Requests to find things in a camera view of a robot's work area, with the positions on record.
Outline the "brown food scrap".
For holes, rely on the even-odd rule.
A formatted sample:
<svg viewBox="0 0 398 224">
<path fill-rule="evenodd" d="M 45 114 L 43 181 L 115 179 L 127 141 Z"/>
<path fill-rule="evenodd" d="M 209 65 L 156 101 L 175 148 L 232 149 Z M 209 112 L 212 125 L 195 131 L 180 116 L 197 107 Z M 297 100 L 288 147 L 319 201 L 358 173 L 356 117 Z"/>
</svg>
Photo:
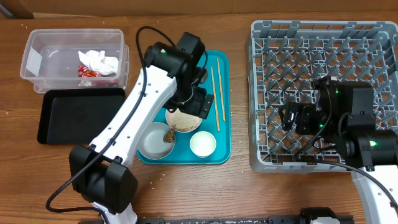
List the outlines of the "brown food scrap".
<svg viewBox="0 0 398 224">
<path fill-rule="evenodd" d="M 173 129 L 170 129 L 163 137 L 163 141 L 165 143 L 171 143 L 175 139 L 175 131 Z"/>
</svg>

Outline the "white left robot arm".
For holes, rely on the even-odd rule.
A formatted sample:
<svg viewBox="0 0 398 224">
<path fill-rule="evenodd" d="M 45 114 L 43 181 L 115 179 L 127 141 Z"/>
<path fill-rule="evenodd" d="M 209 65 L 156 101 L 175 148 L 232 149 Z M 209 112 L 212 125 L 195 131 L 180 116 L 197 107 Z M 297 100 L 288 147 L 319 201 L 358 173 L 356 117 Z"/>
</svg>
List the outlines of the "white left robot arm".
<svg viewBox="0 0 398 224">
<path fill-rule="evenodd" d="M 137 179 L 129 170 L 144 130 L 161 108 L 206 119 L 213 96 L 199 83 L 206 68 L 199 37 L 184 33 L 176 46 L 157 42 L 141 54 L 139 78 L 122 107 L 88 147 L 75 146 L 70 155 L 72 187 L 91 202 L 105 223 L 135 223 L 131 200 Z"/>
</svg>

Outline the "red snack wrapper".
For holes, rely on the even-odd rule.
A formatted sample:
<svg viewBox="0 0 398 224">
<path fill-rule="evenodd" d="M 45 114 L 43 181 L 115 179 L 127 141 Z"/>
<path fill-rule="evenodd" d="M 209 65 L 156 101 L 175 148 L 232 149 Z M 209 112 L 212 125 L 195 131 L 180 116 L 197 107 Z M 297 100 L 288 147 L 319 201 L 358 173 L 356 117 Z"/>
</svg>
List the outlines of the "red snack wrapper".
<svg viewBox="0 0 398 224">
<path fill-rule="evenodd" d="M 80 78 L 101 78 L 102 75 L 96 71 L 90 70 L 88 67 L 79 66 L 78 76 Z"/>
</svg>

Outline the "white tissue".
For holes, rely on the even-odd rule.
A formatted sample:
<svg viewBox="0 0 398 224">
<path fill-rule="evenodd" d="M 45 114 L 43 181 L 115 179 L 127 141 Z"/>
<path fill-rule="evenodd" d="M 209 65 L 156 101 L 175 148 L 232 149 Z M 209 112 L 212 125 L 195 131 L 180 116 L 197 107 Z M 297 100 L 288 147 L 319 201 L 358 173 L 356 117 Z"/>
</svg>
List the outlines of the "white tissue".
<svg viewBox="0 0 398 224">
<path fill-rule="evenodd" d="M 104 50 L 89 50 L 86 53 L 79 51 L 78 57 L 83 65 L 100 75 L 111 75 L 118 72 L 119 59 L 105 56 Z"/>
</svg>

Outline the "grey bowl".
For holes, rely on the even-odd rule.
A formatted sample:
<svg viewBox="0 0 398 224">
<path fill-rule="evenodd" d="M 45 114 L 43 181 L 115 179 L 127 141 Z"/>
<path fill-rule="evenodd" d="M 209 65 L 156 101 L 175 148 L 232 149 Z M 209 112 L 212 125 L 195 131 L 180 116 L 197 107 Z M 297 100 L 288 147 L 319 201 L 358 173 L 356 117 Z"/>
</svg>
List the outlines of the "grey bowl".
<svg viewBox="0 0 398 224">
<path fill-rule="evenodd" d="M 159 160 L 168 156 L 175 146 L 175 139 L 171 143 L 163 141 L 164 135 L 172 129 L 165 123 L 151 123 L 143 132 L 138 151 L 147 159 Z"/>
</svg>

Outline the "white cup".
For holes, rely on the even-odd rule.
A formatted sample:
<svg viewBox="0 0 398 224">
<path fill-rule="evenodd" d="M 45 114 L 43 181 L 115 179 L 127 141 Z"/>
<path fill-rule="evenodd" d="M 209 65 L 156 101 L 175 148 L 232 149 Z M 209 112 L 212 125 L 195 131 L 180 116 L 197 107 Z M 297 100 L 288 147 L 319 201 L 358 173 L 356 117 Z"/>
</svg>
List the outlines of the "white cup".
<svg viewBox="0 0 398 224">
<path fill-rule="evenodd" d="M 191 137 L 190 149 L 197 157 L 206 158 L 214 153 L 216 139 L 207 131 L 199 131 Z"/>
</svg>

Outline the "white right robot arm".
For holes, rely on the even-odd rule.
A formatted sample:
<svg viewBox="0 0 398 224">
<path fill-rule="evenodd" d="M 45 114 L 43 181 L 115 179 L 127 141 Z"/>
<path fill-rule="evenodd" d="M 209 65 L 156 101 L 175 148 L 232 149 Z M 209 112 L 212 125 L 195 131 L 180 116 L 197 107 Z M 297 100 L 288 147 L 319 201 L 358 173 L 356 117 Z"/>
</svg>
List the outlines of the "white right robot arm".
<svg viewBox="0 0 398 224">
<path fill-rule="evenodd" d="M 367 82 L 323 77 L 312 81 L 316 103 L 288 102 L 279 108 L 284 131 L 312 138 L 294 160 L 328 164 L 351 172 L 368 223 L 397 223 L 397 133 L 376 128 L 374 89 Z M 344 163 L 305 155 L 324 139 Z"/>
</svg>

